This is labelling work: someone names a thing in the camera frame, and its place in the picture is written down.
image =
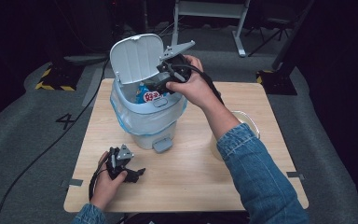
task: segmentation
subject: right hand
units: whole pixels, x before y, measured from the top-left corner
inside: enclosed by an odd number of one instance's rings
[[[190,55],[184,56],[191,65],[196,66],[201,72],[203,72],[200,59]],[[188,82],[167,82],[166,87],[171,91],[182,93],[188,101],[199,106],[201,109],[207,107],[210,103],[215,103],[216,101],[220,104],[219,100],[213,94],[211,88],[205,80],[195,71],[191,72],[191,77]]]

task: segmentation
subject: denim jacket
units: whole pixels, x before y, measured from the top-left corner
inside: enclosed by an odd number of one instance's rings
[[[308,223],[296,192],[264,144],[245,123],[225,133],[217,148],[249,212],[251,223]],[[85,204],[72,223],[104,223],[103,212]]]

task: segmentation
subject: black cable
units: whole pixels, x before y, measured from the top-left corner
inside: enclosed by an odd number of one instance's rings
[[[63,19],[65,20],[66,24],[68,25],[69,29],[71,30],[72,34],[75,36],[75,38],[80,42],[80,44],[92,51],[92,52],[96,52],[96,53],[106,53],[106,51],[99,51],[96,49],[92,49],[91,47],[87,46],[81,39],[80,37],[76,34],[75,30],[72,28],[71,22],[68,21],[68,19],[66,18],[65,14],[63,13],[61,7],[58,5],[57,0],[54,0],[54,4],[56,5],[57,9],[60,11],[61,15],[63,16]],[[111,48],[111,46],[106,46],[106,47],[98,47],[99,49],[105,49],[105,48]]]
[[[120,224],[123,223],[124,221],[126,221],[128,218],[128,216],[126,214],[124,214],[124,217],[122,217],[116,224]]]
[[[106,61],[109,58],[108,54],[105,54],[103,57],[101,58],[94,58],[94,59],[87,59],[87,60],[71,60],[70,58],[64,58],[68,63],[70,63],[71,65],[74,66],[88,66],[88,65],[93,65],[96,63],[101,63]]]
[[[80,114],[76,117],[76,119],[74,120],[74,122],[71,123],[71,125],[65,130],[65,132],[63,132],[58,138],[57,140],[55,140],[50,146],[48,146],[42,153],[39,154],[39,156],[37,156],[17,177],[16,179],[13,181],[13,183],[10,185],[10,187],[8,188],[7,192],[4,195],[4,198],[2,199],[1,203],[0,203],[0,214],[2,212],[2,208],[4,206],[5,200],[7,198],[7,195],[11,192],[11,190],[13,189],[13,187],[16,185],[17,181],[19,181],[19,179],[43,156],[45,155],[52,147],[54,147],[68,132],[69,130],[71,130],[71,128],[76,124],[76,122],[80,119],[80,117],[83,115],[83,113],[86,111],[86,109],[90,106],[90,104],[92,103],[92,101],[94,100],[95,96],[98,93],[98,90],[101,87],[101,82],[104,79],[104,71],[105,68],[107,66],[107,63],[109,62],[109,59],[106,60],[106,62],[103,65],[103,73],[101,75],[101,80],[100,80],[100,85],[98,86],[97,90],[95,91],[94,95],[92,96],[92,98],[89,100],[89,102],[87,103],[87,105],[84,107],[84,109],[80,112]]]
[[[89,182],[89,200],[91,200],[92,196],[94,195],[94,188],[95,188],[95,182],[97,181],[98,175],[102,172],[100,171],[103,164],[107,161],[107,158],[109,156],[112,156],[110,153],[107,153],[106,156],[101,160],[101,162],[98,164],[97,170],[92,175],[91,181]]]
[[[174,68],[174,67],[176,67],[176,68],[189,68],[189,69],[199,73],[201,75],[201,77],[206,81],[206,83],[208,84],[209,88],[211,88],[213,94],[217,97],[217,99],[220,101],[220,103],[222,103],[222,105],[225,104],[223,102],[222,96],[220,95],[220,92],[217,90],[217,88],[213,84],[213,81],[212,81],[211,77],[208,76],[205,72],[200,71],[199,68],[197,68],[196,66],[191,65],[191,64],[171,64],[171,67],[172,68]]]

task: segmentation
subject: plastic container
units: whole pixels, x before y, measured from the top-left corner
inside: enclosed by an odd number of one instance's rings
[[[176,121],[186,109],[186,98],[176,92],[151,102],[136,104],[139,85],[159,81],[163,43],[157,35],[136,35],[117,42],[110,51],[115,80],[110,102],[123,130],[145,149],[163,152],[172,146]]]

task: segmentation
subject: trash can lid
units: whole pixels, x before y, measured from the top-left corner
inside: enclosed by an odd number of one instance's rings
[[[130,84],[158,73],[164,46],[158,35],[135,35],[117,42],[110,50],[110,62],[116,78]]]

